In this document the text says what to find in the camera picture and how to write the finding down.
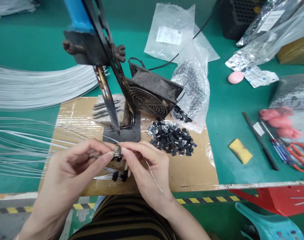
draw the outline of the yellow-black hazard tape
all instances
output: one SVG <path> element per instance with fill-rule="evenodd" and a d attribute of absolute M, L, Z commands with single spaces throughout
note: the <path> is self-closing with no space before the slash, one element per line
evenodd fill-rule
<path fill-rule="evenodd" d="M 228 196 L 228 197 L 202 197 L 202 198 L 178 198 L 176 199 L 181 204 L 200 204 L 200 203 L 215 203 L 215 202 L 238 202 L 243 199 L 237 196 Z M 73 204 L 75 210 L 81 209 L 94 209 L 95 203 L 76 203 Z M 25 213 L 32 212 L 32 206 L 26 207 L 8 207 L 0 208 L 0 214 L 15 214 L 15 213 Z"/>

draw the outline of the black fan housing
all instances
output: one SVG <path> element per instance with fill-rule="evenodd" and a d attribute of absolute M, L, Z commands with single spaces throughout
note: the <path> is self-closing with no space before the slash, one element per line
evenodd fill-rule
<path fill-rule="evenodd" d="M 132 79 L 127 92 L 139 109 L 164 119 L 175 106 L 183 87 L 136 64 L 130 64 Z"/>

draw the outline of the yellow sponge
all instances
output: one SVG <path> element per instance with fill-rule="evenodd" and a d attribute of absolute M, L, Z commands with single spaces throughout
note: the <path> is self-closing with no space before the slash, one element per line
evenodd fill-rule
<path fill-rule="evenodd" d="M 229 148 L 235 153 L 235 155 L 241 160 L 243 164 L 247 164 L 253 155 L 245 148 L 239 139 L 235 139 Z"/>

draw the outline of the screwdriver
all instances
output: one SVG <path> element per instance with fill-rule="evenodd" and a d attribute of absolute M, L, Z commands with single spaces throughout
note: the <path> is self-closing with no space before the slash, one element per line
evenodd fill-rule
<path fill-rule="evenodd" d="M 273 137 L 273 135 L 271 134 L 271 132 L 269 131 L 269 129 L 267 128 L 267 126 L 265 125 L 265 123 L 263 122 L 263 120 L 261 118 L 259 118 L 259 121 L 262 124 L 262 126 L 264 127 L 265 131 L 270 135 L 270 137 L 271 137 L 270 142 L 272 143 L 276 152 L 279 154 L 282 161 L 285 162 L 286 164 L 292 165 L 293 160 L 291 157 L 289 157 L 289 153 L 286 150 L 286 148 L 282 144 L 280 144 L 277 139 L 275 139 Z"/>

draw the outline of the metal base plate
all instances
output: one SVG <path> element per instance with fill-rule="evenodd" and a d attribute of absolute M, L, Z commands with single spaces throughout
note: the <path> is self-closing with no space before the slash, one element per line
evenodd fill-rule
<path fill-rule="evenodd" d="M 120 130 L 120 135 L 116 131 L 109 132 L 109 128 L 104 128 L 103 135 L 113 138 L 119 142 L 138 142 L 141 139 L 141 113 L 139 109 L 136 109 L 133 126 Z M 103 137 L 103 142 L 110 142 L 115 144 L 115 141 Z"/>

